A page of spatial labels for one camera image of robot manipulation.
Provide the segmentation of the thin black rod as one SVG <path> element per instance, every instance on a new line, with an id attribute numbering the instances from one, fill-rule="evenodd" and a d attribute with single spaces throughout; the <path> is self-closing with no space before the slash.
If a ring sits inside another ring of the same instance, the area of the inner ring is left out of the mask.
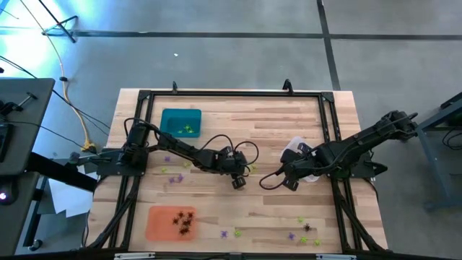
<path id="1" fill-rule="evenodd" d="M 72 152 L 69 155 L 68 163 L 71 165 L 84 165 L 87 163 L 93 163 L 98 165 L 99 163 L 109 163 L 112 159 L 103 155 L 85 155 L 81 156 L 77 152 Z"/>

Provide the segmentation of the white paper sheets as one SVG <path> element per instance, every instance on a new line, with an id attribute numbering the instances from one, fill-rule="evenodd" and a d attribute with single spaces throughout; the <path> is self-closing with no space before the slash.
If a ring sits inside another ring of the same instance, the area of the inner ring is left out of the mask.
<path id="1" fill-rule="evenodd" d="M 87 213 L 93 200 L 93 193 L 50 179 L 48 181 L 55 212 L 64 212 L 66 218 Z"/>

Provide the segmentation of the silver metal bracket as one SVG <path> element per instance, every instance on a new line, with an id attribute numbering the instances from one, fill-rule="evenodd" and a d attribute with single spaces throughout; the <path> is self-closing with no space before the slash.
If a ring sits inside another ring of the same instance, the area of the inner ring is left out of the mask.
<path id="1" fill-rule="evenodd" d="M 346 254 L 317 254 L 315 256 L 316 260 L 357 260 L 355 255 L 346 255 Z"/>
<path id="2" fill-rule="evenodd" d="M 155 259 L 155 253 L 150 252 L 130 252 L 130 253 L 116 253 L 113 260 L 147 260 Z"/>

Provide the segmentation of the clear plastic bin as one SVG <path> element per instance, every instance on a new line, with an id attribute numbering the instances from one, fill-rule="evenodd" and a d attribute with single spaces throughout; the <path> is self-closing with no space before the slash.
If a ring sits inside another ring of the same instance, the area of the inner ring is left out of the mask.
<path id="1" fill-rule="evenodd" d="M 306 142 L 305 139 L 303 139 L 302 137 L 300 136 L 295 136 L 292 138 L 292 140 L 288 143 L 288 145 L 281 151 L 281 154 L 280 155 L 283 155 L 283 153 L 286 151 L 286 150 L 292 150 L 293 152 L 299 152 L 301 153 L 302 150 L 299 148 L 299 145 L 300 144 L 304 144 L 306 146 L 309 147 L 309 144 Z M 315 175 L 309 175 L 309 176 L 306 176 L 304 178 L 302 178 L 305 182 L 308 182 L 308 183 L 313 183 L 313 182 L 316 182 L 320 177 L 319 176 L 315 176 Z"/>

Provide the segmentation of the black tripod stand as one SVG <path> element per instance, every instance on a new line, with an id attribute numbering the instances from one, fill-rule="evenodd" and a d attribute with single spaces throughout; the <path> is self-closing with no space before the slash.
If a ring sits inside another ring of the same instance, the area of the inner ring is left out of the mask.
<path id="1" fill-rule="evenodd" d="M 45 5 L 45 3 L 43 2 L 43 0 L 38 0 L 40 5 L 47 11 L 47 13 L 50 15 L 50 17 L 52 18 L 52 20 L 55 22 L 55 24 L 51 27 L 49 27 L 48 29 L 46 30 L 43 30 L 42 31 L 42 35 L 44 36 L 56 36 L 56 34 L 51 34 L 51 31 L 53 30 L 59 30 L 61 32 L 61 36 L 66 36 L 72 43 L 76 43 L 77 40 L 76 38 L 73 36 L 73 32 L 71 30 L 68 30 L 66 28 L 66 25 L 69 23 L 69 22 L 77 22 L 79 17 L 74 15 L 74 16 L 71 16 L 67 19 L 64 19 L 64 20 L 61 20 L 61 21 L 58 21 L 58 19 L 55 17 L 55 15 L 51 12 L 51 10 Z"/>

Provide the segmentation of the orange plastic bin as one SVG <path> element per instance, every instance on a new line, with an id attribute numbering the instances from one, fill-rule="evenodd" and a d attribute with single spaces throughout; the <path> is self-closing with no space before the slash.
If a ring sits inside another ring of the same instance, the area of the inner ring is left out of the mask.
<path id="1" fill-rule="evenodd" d="M 179 218 L 179 211 L 183 211 L 184 216 Z M 187 213 L 193 212 L 194 217 L 188 226 L 189 233 L 180 234 L 180 229 L 185 226 L 183 222 L 187 219 Z M 177 225 L 173 224 L 174 218 L 179 219 Z M 153 206 L 149 208 L 145 237 L 148 241 L 178 242 L 192 241 L 196 237 L 196 208 L 187 206 Z"/>

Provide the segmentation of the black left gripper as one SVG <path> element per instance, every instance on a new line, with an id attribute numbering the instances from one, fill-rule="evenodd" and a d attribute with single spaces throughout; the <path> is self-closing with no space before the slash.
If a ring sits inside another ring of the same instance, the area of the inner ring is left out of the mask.
<path id="1" fill-rule="evenodd" d="M 216 159 L 216 170 L 218 173 L 230 175 L 234 189 L 244 187 L 246 184 L 245 170 L 247 168 L 245 155 L 242 152 L 234 151 L 231 146 L 227 146 L 218 151 Z"/>

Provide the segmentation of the dark grey cart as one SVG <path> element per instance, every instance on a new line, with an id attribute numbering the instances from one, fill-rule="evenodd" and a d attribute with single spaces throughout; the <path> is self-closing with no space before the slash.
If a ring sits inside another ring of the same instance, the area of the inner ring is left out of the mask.
<path id="1" fill-rule="evenodd" d="M 440 197 L 425 203 L 424 208 L 462 207 L 462 92 L 418 123 L 417 136 L 441 191 Z"/>

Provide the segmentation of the black aluminium table frame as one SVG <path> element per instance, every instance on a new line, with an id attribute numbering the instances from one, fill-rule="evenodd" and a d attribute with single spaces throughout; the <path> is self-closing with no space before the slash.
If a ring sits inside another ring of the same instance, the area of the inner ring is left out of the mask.
<path id="1" fill-rule="evenodd" d="M 132 118 L 150 117 L 159 124 L 166 108 L 201 110 L 201 135 L 188 139 L 195 147 L 220 150 L 233 144 L 248 158 L 250 165 L 246 184 L 239 190 L 232 187 L 228 175 L 211 174 L 191 166 L 168 152 L 149 155 L 147 169 L 140 180 L 131 228 L 120 224 L 117 243 L 128 241 L 130 251 L 214 252 L 214 253 L 283 253 L 311 254 L 341 251 L 339 228 L 331 181 L 322 177 L 308 183 L 301 181 L 296 191 L 281 185 L 275 175 L 280 154 L 289 141 L 299 136 L 310 145 L 318 145 L 326 137 L 350 137 L 360 130 L 357 109 L 350 91 L 335 91 L 334 104 L 320 105 L 322 94 L 307 92 L 288 95 L 282 91 L 221 91 L 215 96 L 205 92 L 193 95 L 155 95 L 142 105 L 137 103 L 138 90 L 122 89 L 118 96 L 107 146 L 119 148 L 126 140 L 125 132 Z M 171 156 L 170 162 L 164 157 Z M 184 179 L 177 182 L 177 177 Z M 169 177 L 175 183 L 169 183 Z M 178 242 L 148 241 L 145 237 L 148 211 L 153 206 L 187 206 L 196 208 L 196 237 Z M 299 223 L 298 217 L 305 221 Z M 303 226 L 311 230 L 305 232 Z M 226 230 L 228 238 L 221 238 Z M 239 230 L 238 238 L 234 232 Z M 288 238 L 289 233 L 295 239 Z M 307 243 L 300 238 L 306 237 Z M 321 240 L 314 246 L 314 240 Z"/>

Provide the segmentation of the black desk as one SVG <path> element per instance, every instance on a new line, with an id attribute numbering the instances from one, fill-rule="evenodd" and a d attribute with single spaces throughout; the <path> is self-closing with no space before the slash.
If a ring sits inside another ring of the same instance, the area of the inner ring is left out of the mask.
<path id="1" fill-rule="evenodd" d="M 25 170 L 54 85 L 51 78 L 0 79 L 0 100 L 22 107 L 6 117 L 13 125 L 12 138 L 0 162 L 0 176 L 15 176 Z"/>

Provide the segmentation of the thick black support beam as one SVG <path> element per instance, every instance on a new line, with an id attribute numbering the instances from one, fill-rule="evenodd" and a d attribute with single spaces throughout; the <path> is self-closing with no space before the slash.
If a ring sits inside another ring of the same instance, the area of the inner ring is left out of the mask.
<path id="1" fill-rule="evenodd" d="M 93 192 L 97 188 L 96 179 L 82 174 L 78 170 L 67 168 L 64 165 L 34 152 L 32 152 L 29 156 L 26 170 L 30 172 L 37 172 L 42 176 L 46 176 L 85 191 Z"/>

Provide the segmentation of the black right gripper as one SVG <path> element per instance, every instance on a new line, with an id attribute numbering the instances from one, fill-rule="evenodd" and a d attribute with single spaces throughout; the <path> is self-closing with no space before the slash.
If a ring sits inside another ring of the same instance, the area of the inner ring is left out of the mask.
<path id="1" fill-rule="evenodd" d="M 296 191 L 300 179 L 307 182 L 316 182 L 318 176 L 314 175 L 313 168 L 317 165 L 313 155 L 312 148 L 305 143 L 299 143 L 298 152 L 286 149 L 281 157 L 282 170 L 285 174 L 283 186 L 291 191 Z"/>

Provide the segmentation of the dark grey desk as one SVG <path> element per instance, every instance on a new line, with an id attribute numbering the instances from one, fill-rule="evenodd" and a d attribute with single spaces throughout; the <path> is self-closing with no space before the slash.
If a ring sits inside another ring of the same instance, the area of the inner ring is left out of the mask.
<path id="1" fill-rule="evenodd" d="M 35 193 L 39 174 L 18 175 L 12 184 L 13 202 L 0 203 L 0 256 L 14 255 Z"/>

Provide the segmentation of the teal plastic bin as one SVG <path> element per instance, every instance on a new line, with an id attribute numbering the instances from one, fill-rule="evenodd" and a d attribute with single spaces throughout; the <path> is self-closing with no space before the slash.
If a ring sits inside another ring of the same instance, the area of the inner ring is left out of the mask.
<path id="1" fill-rule="evenodd" d="M 184 129 L 188 124 L 195 134 L 189 134 Z M 198 138 L 201 135 L 201 110 L 192 108 L 166 108 L 162 111 L 160 131 L 171 134 L 176 138 Z"/>

